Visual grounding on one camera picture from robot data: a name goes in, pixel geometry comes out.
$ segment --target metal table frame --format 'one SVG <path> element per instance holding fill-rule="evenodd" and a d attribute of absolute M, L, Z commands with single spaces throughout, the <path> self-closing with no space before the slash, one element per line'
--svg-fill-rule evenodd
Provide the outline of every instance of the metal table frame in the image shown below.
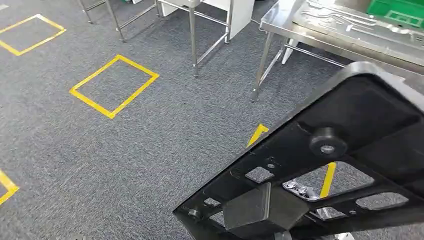
<path fill-rule="evenodd" d="M 106 3 L 107 9 L 108 9 L 110 15 L 112 16 L 113 21 L 116 24 L 116 31 L 119 32 L 120 40 L 122 42 L 125 42 L 126 39 L 124 38 L 124 35 L 123 35 L 121 30 L 123 28 L 125 28 L 127 25 L 129 25 L 130 23 L 134 22 L 135 20 L 137 20 L 138 18 L 143 16 L 144 14 L 146 14 L 149 11 L 156 8 L 157 9 L 157 16 L 158 17 L 163 16 L 162 11 L 160 9 L 161 8 L 160 3 L 167 4 L 167 5 L 172 6 L 174 8 L 181 9 L 183 11 L 188 12 L 189 21 L 190 21 L 192 65 L 193 65 L 193 68 L 194 68 L 194 76 L 195 77 L 199 76 L 199 64 L 206 58 L 206 56 L 208 54 L 210 54 L 222 41 L 224 41 L 226 44 L 230 43 L 230 34 L 231 34 L 234 0 L 229 0 L 229 1 L 230 1 L 230 5 L 229 5 L 228 16 L 227 16 L 226 21 L 221 21 L 221 20 L 218 20 L 216 18 L 213 18 L 211 16 L 208 16 L 206 14 L 203 14 L 201 12 L 196 11 L 196 7 L 200 3 L 202 3 L 203 0 L 187 0 L 188 7 L 179 6 L 177 4 L 174 4 L 174 3 L 166 1 L 166 0 L 155 0 L 153 5 L 149 6 L 147 9 L 143 10 L 139 14 L 133 16 L 132 18 L 130 18 L 129 20 L 127 20 L 123 24 L 119 24 L 118 20 L 116 18 L 116 15 L 114 13 L 114 10 L 111 7 L 110 0 L 101 0 L 97 3 L 94 3 L 93 5 L 91 5 L 89 7 L 85 7 L 82 0 L 78 0 L 79 4 L 82 7 L 82 11 L 87 15 L 88 22 L 90 24 L 93 24 L 93 21 L 91 20 L 90 15 L 88 14 L 88 11 Z M 225 33 L 209 49 L 207 49 L 206 52 L 203 55 L 201 55 L 200 57 L 198 57 L 197 47 L 196 47 L 196 21 L 195 21 L 195 16 L 199 16 L 199 17 L 202 17 L 204 19 L 208 19 L 212 22 L 215 22 L 215 23 L 218 23 L 218 24 L 225 26 Z"/>
<path fill-rule="evenodd" d="M 423 66 L 407 62 L 381 52 L 376 52 L 363 46 L 352 45 L 347 42 L 343 42 L 338 38 L 293 23 L 293 15 L 297 11 L 297 9 L 299 9 L 303 1 L 304 0 L 285 0 L 284 2 L 278 1 L 261 19 L 260 27 L 263 30 L 267 31 L 267 38 L 264 44 L 263 54 L 260 60 L 259 69 L 256 73 L 256 80 L 251 95 L 251 100 L 253 102 L 256 101 L 256 99 L 258 98 L 259 89 L 262 82 L 265 80 L 265 78 L 271 71 L 271 68 L 275 65 L 279 58 L 285 54 L 287 49 L 292 49 L 294 51 L 307 54 L 309 56 L 321 59 L 323 61 L 326 61 L 342 68 L 344 67 L 344 64 L 342 63 L 320 56 L 305 49 L 290 45 L 290 39 L 307 44 L 315 48 L 323 49 L 327 52 L 345 57 L 353 61 L 367 61 L 374 63 L 377 66 L 386 70 L 387 72 L 399 76 L 401 78 L 424 79 Z M 274 8 L 278 9 L 278 11 L 284 12 L 284 14 L 278 16 L 278 14 L 280 13 L 272 12 Z M 269 19 L 264 19 L 267 16 L 271 16 L 272 18 L 274 18 L 274 21 L 276 23 L 274 24 L 274 22 L 268 22 Z M 268 59 L 270 46 L 275 34 L 278 34 L 283 37 L 284 44 L 281 46 L 281 49 L 278 51 L 276 56 L 273 58 L 269 66 L 264 71 Z"/>

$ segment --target white panel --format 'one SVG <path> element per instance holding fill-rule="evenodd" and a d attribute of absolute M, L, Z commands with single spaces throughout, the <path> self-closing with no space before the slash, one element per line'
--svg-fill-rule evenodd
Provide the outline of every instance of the white panel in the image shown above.
<path fill-rule="evenodd" d="M 168 0 L 169 2 L 182 6 L 187 0 Z M 230 0 L 205 0 L 203 3 L 214 6 L 216 8 L 228 11 L 230 9 Z M 247 24 L 251 22 L 253 6 L 255 0 L 234 0 L 232 8 L 232 28 L 230 39 L 234 38 Z M 167 4 L 162 5 L 162 12 L 164 16 L 173 13 L 177 8 Z"/>
<path fill-rule="evenodd" d="M 255 0 L 234 0 L 230 39 L 251 22 L 254 5 Z"/>
<path fill-rule="evenodd" d="M 204 0 L 205 4 L 227 11 L 230 9 L 230 0 Z"/>
<path fill-rule="evenodd" d="M 184 3 L 187 2 L 187 0 L 167 0 L 167 2 L 170 2 L 170 3 L 178 5 L 178 6 L 182 6 L 182 5 L 184 5 Z M 162 13 L 163 13 L 164 17 L 170 15 L 171 13 L 175 12 L 178 9 L 178 8 L 170 6 L 168 4 L 164 4 L 164 3 L 160 3 L 160 4 L 162 6 Z"/>

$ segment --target gray carpet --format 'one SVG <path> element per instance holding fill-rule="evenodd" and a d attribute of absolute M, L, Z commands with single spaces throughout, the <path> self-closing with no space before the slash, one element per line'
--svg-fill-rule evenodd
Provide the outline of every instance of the gray carpet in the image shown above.
<path fill-rule="evenodd" d="M 121 22 L 152 3 L 113 2 Z M 186 12 L 156 23 L 149 13 L 124 30 L 130 40 L 121 43 L 106 6 L 90 11 L 95 21 L 90 25 L 75 0 L 0 4 L 9 6 L 0 11 L 0 29 L 35 14 L 67 29 L 21 56 L 0 48 L 0 169 L 20 187 L 0 205 L 2 240 L 68 239 L 73 233 L 93 240 L 189 240 L 171 213 L 174 207 L 231 162 L 259 123 L 271 127 L 338 70 L 295 52 L 286 65 L 273 68 L 252 103 L 265 39 L 253 22 L 208 58 L 196 79 Z M 253 18 L 259 20 L 271 4 L 258 2 Z M 225 17 L 207 5 L 199 10 Z M 197 22 L 203 52 L 223 29 L 205 19 Z M 51 30 L 32 22 L 0 34 L 0 40 L 22 50 Z M 271 53 L 278 48 L 275 42 Z M 109 119 L 69 89 L 117 54 L 160 77 Z M 117 64 L 80 92 L 112 110 L 146 80 L 134 68 Z M 303 180 L 319 188 L 323 172 Z M 332 190 L 357 182 L 347 177 L 356 176 L 352 172 L 341 165 Z M 422 226 L 414 225 L 360 232 L 358 239 L 423 236 Z"/>

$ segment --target metal rod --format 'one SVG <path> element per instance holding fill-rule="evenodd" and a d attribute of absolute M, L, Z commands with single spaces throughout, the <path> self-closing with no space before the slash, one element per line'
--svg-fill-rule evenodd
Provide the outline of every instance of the metal rod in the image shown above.
<path fill-rule="evenodd" d="M 197 64 L 199 64 L 201 61 L 203 61 L 203 59 L 206 58 L 206 56 L 208 54 L 210 54 L 212 52 L 212 50 L 214 50 L 214 48 L 216 48 L 218 46 L 218 44 L 220 44 L 220 42 L 222 42 L 224 40 L 224 38 L 226 38 L 228 36 L 228 33 L 224 33 L 224 35 L 222 35 L 218 41 L 216 41 L 205 53 L 203 53 L 203 55 L 197 60 Z"/>
<path fill-rule="evenodd" d="M 323 61 L 326 61 L 327 63 L 334 64 L 334 65 L 339 66 L 339 67 L 341 67 L 341 68 L 346 67 L 346 65 L 344 65 L 344 64 L 342 64 L 342 63 L 339 63 L 339 62 L 334 61 L 334 60 L 331 60 L 331 59 L 329 59 L 329 58 L 326 58 L 326 57 L 320 56 L 320 55 L 315 54 L 315 53 L 313 53 L 313 52 L 310 52 L 310 51 L 304 50 L 304 49 L 302 49 L 302 48 L 298 48 L 298 47 L 296 47 L 296 46 L 291 46 L 291 45 L 289 45 L 289 44 L 284 44 L 284 46 L 285 46 L 286 48 L 296 50 L 296 51 L 298 51 L 298 52 L 301 52 L 301 53 L 307 54 L 307 55 L 309 55 L 309 56 L 312 56 L 312 57 L 314 57 L 314 58 L 321 59 L 321 60 L 323 60 Z"/>
<path fill-rule="evenodd" d="M 261 84 L 262 74 L 264 72 L 265 63 L 267 62 L 268 52 L 270 51 L 271 42 L 273 41 L 273 32 L 268 32 L 268 36 L 266 37 L 265 46 L 263 47 L 262 58 L 260 59 L 259 69 L 256 73 L 256 81 L 253 88 L 253 93 L 251 95 L 251 100 L 256 101 L 258 98 L 259 85 Z"/>
<path fill-rule="evenodd" d="M 271 61 L 271 63 L 269 64 L 269 66 L 266 68 L 265 72 L 263 73 L 262 77 L 260 78 L 259 81 L 259 85 L 262 84 L 262 81 L 264 81 L 264 79 L 268 76 L 268 74 L 271 72 L 271 69 L 273 68 L 273 66 L 276 64 L 276 62 L 278 61 L 278 59 L 280 58 L 281 54 L 283 53 L 284 49 L 281 48 L 277 55 L 275 55 L 274 59 Z"/>
<path fill-rule="evenodd" d="M 98 3 L 94 3 L 93 5 L 87 7 L 87 10 L 86 11 L 90 11 L 93 8 L 98 7 L 98 6 L 100 6 L 100 5 L 104 4 L 104 3 L 106 3 L 106 0 L 99 1 Z"/>
<path fill-rule="evenodd" d="M 187 8 L 185 8 L 185 7 L 182 7 L 182 6 L 178 6 L 178 5 L 173 4 L 173 3 L 170 3 L 170 2 L 168 2 L 168 1 L 158 0 L 158 2 L 161 2 L 161 3 L 164 3 L 164 4 L 168 4 L 168 5 L 170 5 L 170 6 L 174 7 L 174 8 L 181 9 L 181 10 L 184 10 L 184 11 L 186 11 L 186 12 L 190 12 L 190 10 L 189 10 L 189 9 L 187 9 Z M 195 15 L 197 15 L 197 16 L 199 16 L 199 17 L 202 17 L 202 18 L 205 18 L 205 19 L 211 20 L 212 22 L 215 22 L 215 23 L 218 23 L 218 24 L 221 24 L 221 25 L 224 25 L 224 26 L 228 27 L 228 23 L 226 23 L 226 22 L 224 22 L 224 21 L 221 21 L 221 20 L 218 20 L 218 19 L 216 19 L 216 18 L 213 18 L 213 17 L 211 17 L 211 16 L 208 16 L 208 15 L 206 15 L 206 14 L 203 14 L 203 13 L 201 13 L 201 12 L 194 11 L 194 14 L 195 14 Z"/>
<path fill-rule="evenodd" d="M 225 32 L 227 33 L 227 35 L 225 37 L 225 43 L 226 44 L 230 43 L 230 38 L 231 38 L 231 25 L 233 23 L 233 7 L 234 7 L 234 0 L 230 0 L 229 1 L 229 10 L 228 10 L 228 13 L 227 13 L 227 21 L 226 21 L 228 26 L 225 28 Z"/>
<path fill-rule="evenodd" d="M 189 18 L 190 18 L 190 37 L 191 37 L 191 53 L 192 53 L 192 62 L 193 62 L 193 68 L 194 68 L 194 77 L 197 77 L 199 75 L 199 68 L 198 68 L 198 54 L 197 54 L 197 48 L 196 48 L 196 21 L 195 21 L 195 8 L 190 7 L 189 11 Z"/>
<path fill-rule="evenodd" d="M 125 28 L 128 24 L 134 22 L 135 20 L 137 20 L 139 17 L 143 16 L 144 14 L 148 13 L 150 10 L 154 9 L 156 7 L 156 3 L 154 3 L 153 5 L 149 6 L 146 10 L 140 12 L 139 14 L 131 17 L 130 19 L 128 19 L 126 22 L 124 22 L 121 26 L 119 26 L 119 29 L 123 29 Z"/>
<path fill-rule="evenodd" d="M 122 34 L 121 29 L 119 28 L 118 20 L 117 20 L 117 17 L 115 16 L 114 10 L 113 10 L 113 9 L 112 9 L 112 7 L 111 7 L 111 3 L 109 2 L 109 0 L 105 0 L 105 1 L 106 1 L 107 9 L 109 10 L 109 13 L 110 13 L 110 15 L 112 16 L 112 19 L 114 20 L 114 22 L 115 22 L 115 24 L 116 24 L 116 30 L 119 32 L 119 35 L 120 35 L 120 37 L 121 37 L 121 39 L 120 39 L 120 40 L 121 40 L 122 42 L 125 42 L 124 35 Z"/>
<path fill-rule="evenodd" d="M 89 15 L 89 13 L 88 13 L 88 10 L 87 10 L 86 6 L 85 6 L 85 5 L 84 5 L 84 3 L 83 3 L 83 1 L 82 1 L 82 0 L 78 0 L 78 2 L 79 2 L 79 5 L 80 5 L 80 6 L 81 6 L 81 8 L 82 8 L 82 12 L 83 12 L 83 13 L 85 13 L 85 15 L 87 15 L 88 22 L 89 22 L 90 24 L 93 24 L 93 21 L 92 21 L 92 19 L 91 19 L 90 15 Z"/>
<path fill-rule="evenodd" d="M 162 10 L 162 5 L 160 3 L 158 3 L 158 0 L 154 0 L 154 3 L 156 4 L 157 16 L 159 18 L 162 18 L 164 16 L 164 11 Z"/>

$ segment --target stainless steel table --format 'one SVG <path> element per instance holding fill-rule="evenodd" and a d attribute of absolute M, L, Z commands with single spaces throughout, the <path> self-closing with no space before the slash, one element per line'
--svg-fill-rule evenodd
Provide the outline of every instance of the stainless steel table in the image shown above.
<path fill-rule="evenodd" d="M 194 69 L 194 77 L 198 77 L 199 76 L 199 64 L 206 58 L 206 56 L 208 56 L 221 42 L 225 42 L 226 44 L 230 43 L 230 39 L 231 39 L 231 28 L 232 28 L 232 15 L 233 15 L 233 7 L 234 7 L 234 0 L 227 0 L 229 2 L 229 10 L 227 13 L 227 19 L 226 21 L 221 21 L 218 20 L 216 18 L 213 18 L 211 16 L 205 15 L 201 12 L 196 11 L 196 7 L 198 5 L 200 5 L 201 3 L 203 3 L 205 0 L 154 0 L 154 3 L 149 6 L 147 9 L 143 10 L 142 12 L 140 12 L 139 14 L 131 17 L 129 20 L 127 20 L 126 22 L 119 24 L 117 17 L 115 15 L 115 12 L 111 6 L 110 0 L 100 0 L 99 2 L 86 7 L 83 3 L 82 0 L 78 0 L 79 4 L 82 7 L 82 11 L 87 15 L 88 18 L 88 22 L 90 24 L 92 24 L 92 20 L 90 18 L 90 15 L 88 14 L 88 11 L 101 6 L 103 4 L 106 4 L 107 9 L 115 23 L 116 26 L 116 31 L 118 31 L 119 33 L 119 37 L 120 40 L 122 42 L 125 42 L 126 39 L 122 33 L 122 29 L 125 28 L 126 26 L 128 26 L 130 23 L 134 22 L 135 20 L 137 20 L 138 18 L 140 18 L 141 16 L 145 15 L 146 13 L 150 12 L 151 10 L 156 9 L 157 10 L 157 16 L 158 17 L 163 17 L 163 10 L 161 8 L 161 4 L 166 4 L 169 6 L 172 6 L 174 8 L 180 9 L 180 10 L 184 10 L 186 12 L 188 12 L 189 15 L 189 21 L 190 21 L 190 39 L 191 39 L 191 53 L 192 53 L 192 66 Z M 208 19 L 212 22 L 218 23 L 220 25 L 225 26 L 225 33 L 210 47 L 206 50 L 205 53 L 203 53 L 203 55 L 201 55 L 200 57 L 198 57 L 198 53 L 197 53 L 197 47 L 196 47 L 196 21 L 195 21 L 195 16 L 199 16 L 201 18 L 204 19 Z"/>
<path fill-rule="evenodd" d="M 404 79 L 419 78 L 424 81 L 424 38 L 421 37 L 420 30 L 408 26 L 388 24 L 383 22 L 386 20 L 377 20 L 377 17 L 368 16 L 363 12 L 365 12 L 369 2 L 370 0 L 279 0 L 275 3 L 260 21 L 260 27 L 267 31 L 267 39 L 256 75 L 252 100 L 256 100 L 260 85 L 287 49 L 299 51 L 344 67 L 342 63 L 290 45 L 289 40 L 323 49 L 353 61 L 374 63 L 387 72 Z M 322 9 L 324 9 L 324 12 L 327 11 L 327 15 L 322 13 Z M 309 15 L 308 18 L 310 20 L 302 21 L 299 15 Z M 318 17 L 326 20 L 314 24 L 314 20 L 318 19 Z M 300 22 L 301 25 L 293 22 L 294 20 Z M 343 22 L 346 21 L 349 23 L 347 27 L 343 26 Z M 346 27 L 346 29 L 340 32 L 338 28 L 343 27 Z M 385 31 L 386 35 L 381 37 L 373 32 L 374 28 L 378 28 L 380 31 L 390 29 L 391 34 Z M 352 36 L 353 31 L 351 32 L 351 29 L 355 29 L 358 32 L 368 31 L 372 33 L 363 34 L 361 39 L 360 37 Z M 404 44 L 402 39 L 396 39 L 398 37 L 415 36 L 411 31 L 418 34 L 416 39 L 414 39 L 414 44 L 417 41 L 421 41 L 422 45 Z M 284 44 L 264 71 L 275 34 L 284 38 Z"/>

